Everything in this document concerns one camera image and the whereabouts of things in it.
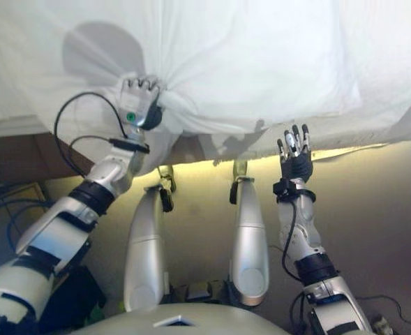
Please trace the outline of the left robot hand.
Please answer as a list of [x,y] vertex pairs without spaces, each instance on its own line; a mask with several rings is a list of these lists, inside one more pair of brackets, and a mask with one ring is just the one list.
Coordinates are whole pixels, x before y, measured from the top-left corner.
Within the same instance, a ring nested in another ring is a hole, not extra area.
[[150,131],[162,121],[163,112],[158,104],[163,83],[153,75],[127,77],[121,82],[117,109],[127,127]]

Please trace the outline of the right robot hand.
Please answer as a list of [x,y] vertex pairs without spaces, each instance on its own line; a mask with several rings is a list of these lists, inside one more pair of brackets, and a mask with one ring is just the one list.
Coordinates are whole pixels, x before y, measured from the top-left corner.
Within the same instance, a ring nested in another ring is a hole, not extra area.
[[301,179],[306,183],[313,173],[308,126],[303,124],[300,131],[294,124],[291,131],[284,132],[284,140],[277,139],[277,146],[282,178]]

